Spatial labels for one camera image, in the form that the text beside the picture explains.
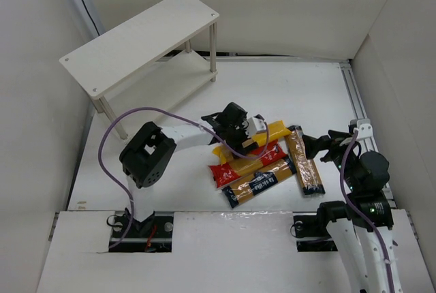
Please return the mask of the yellow spaghetti bag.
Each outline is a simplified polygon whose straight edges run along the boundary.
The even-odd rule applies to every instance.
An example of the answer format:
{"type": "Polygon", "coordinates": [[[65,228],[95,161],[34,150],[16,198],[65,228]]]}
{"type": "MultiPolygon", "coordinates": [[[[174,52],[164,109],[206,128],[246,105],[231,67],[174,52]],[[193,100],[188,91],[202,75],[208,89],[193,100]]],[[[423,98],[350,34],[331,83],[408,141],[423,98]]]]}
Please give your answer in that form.
{"type": "MultiPolygon", "coordinates": [[[[259,155],[264,150],[264,145],[266,143],[271,143],[276,140],[279,140],[287,135],[291,134],[291,131],[285,126],[282,120],[275,121],[273,123],[268,124],[269,137],[267,137],[267,133],[259,133],[255,134],[252,137],[252,141],[254,144],[254,149],[249,151],[247,156],[253,157],[255,155],[259,155]]],[[[219,145],[212,150],[212,154],[216,155],[219,158],[220,164],[226,164],[227,162],[238,159],[238,156],[229,150],[229,148],[224,145],[219,145]]]]}

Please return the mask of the red spaghetti bag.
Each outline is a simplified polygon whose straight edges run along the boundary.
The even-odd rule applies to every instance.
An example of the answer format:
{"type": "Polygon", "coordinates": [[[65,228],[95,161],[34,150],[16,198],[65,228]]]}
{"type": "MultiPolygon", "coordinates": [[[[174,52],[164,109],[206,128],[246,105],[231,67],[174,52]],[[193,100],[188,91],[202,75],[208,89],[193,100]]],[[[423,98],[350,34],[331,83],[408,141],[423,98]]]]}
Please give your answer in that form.
{"type": "Polygon", "coordinates": [[[268,144],[265,154],[257,160],[240,158],[222,165],[209,165],[208,168],[211,171],[216,188],[220,188],[244,176],[253,174],[255,171],[264,166],[269,166],[285,156],[285,151],[276,140],[268,144]]]}

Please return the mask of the navy label spaghetti bag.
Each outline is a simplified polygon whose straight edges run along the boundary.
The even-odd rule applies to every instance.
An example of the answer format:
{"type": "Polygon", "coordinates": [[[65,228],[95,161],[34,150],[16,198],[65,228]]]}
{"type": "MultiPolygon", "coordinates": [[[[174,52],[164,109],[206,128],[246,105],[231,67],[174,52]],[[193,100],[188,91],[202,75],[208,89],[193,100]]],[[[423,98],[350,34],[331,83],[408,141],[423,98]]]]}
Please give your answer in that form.
{"type": "Polygon", "coordinates": [[[296,166],[289,157],[256,170],[239,180],[225,186],[221,192],[232,209],[240,206],[257,195],[274,187],[296,174],[296,166]]]}

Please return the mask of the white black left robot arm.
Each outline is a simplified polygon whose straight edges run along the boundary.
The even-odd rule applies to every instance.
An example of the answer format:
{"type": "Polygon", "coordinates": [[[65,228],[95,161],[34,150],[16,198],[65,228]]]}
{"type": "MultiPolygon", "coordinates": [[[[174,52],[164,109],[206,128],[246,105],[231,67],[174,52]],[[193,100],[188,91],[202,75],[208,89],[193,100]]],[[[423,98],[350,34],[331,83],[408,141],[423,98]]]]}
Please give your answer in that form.
{"type": "Polygon", "coordinates": [[[125,212],[128,217],[128,230],[140,237],[146,236],[155,225],[153,207],[153,186],[164,174],[173,154],[186,149],[222,143],[237,157],[251,157],[259,147],[254,136],[265,130],[261,116],[249,118],[247,111],[234,102],[223,111],[191,121],[160,110],[180,119],[184,123],[177,126],[160,127],[154,122],[145,123],[119,155],[123,172],[127,177],[129,206],[125,212]]]}

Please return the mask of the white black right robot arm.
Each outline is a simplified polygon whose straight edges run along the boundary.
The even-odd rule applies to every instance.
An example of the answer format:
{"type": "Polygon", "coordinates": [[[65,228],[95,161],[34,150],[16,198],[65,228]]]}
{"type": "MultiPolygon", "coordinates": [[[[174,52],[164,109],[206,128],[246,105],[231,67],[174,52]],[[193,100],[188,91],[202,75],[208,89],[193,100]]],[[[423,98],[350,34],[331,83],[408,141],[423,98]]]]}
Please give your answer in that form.
{"type": "Polygon", "coordinates": [[[383,192],[390,180],[389,162],[377,151],[354,152],[372,135],[372,126],[360,119],[349,125],[348,132],[302,137],[307,159],[325,151],[321,161],[335,164],[343,200],[321,203],[315,215],[295,216],[294,233],[309,247],[335,245],[352,292],[401,292],[394,220],[383,192]]]}

